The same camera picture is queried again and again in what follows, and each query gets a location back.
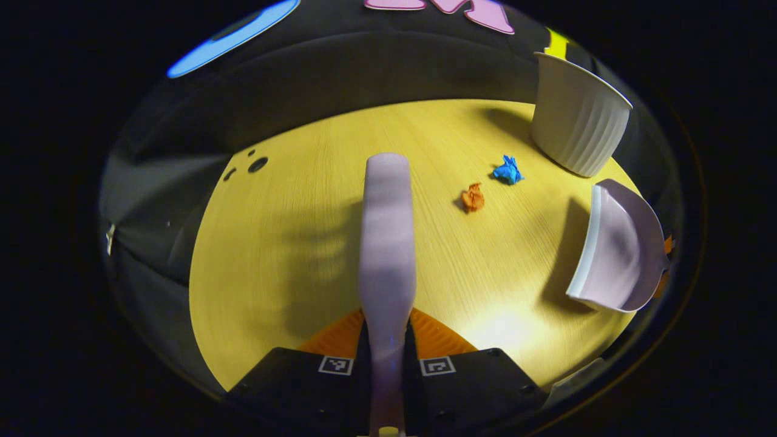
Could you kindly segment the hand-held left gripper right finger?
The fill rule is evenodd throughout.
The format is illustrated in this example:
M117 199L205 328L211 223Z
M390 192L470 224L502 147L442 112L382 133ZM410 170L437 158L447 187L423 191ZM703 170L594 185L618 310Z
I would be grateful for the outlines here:
M403 359L405 431L410 436L484 436L532 417L548 393L501 348L475 348L413 309Z

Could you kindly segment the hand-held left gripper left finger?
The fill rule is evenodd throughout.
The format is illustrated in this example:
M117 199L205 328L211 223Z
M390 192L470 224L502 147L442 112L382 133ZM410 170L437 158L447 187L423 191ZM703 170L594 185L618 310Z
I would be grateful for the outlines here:
M297 349L275 347L226 399L283 436L367 436L371 348L361 310Z

